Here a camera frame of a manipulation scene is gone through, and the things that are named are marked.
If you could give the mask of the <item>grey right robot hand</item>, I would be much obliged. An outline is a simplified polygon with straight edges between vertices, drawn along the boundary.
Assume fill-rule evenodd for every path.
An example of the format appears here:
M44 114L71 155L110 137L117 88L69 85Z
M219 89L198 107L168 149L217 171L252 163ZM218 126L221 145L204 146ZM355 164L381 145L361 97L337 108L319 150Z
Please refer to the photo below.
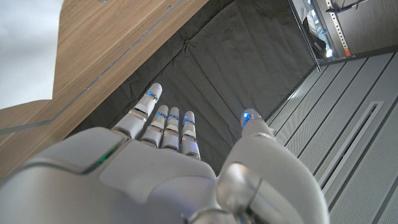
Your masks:
M201 160L195 116L159 106L153 84L113 128L90 128L1 183L2 223L328 223L322 190L261 115L219 173Z

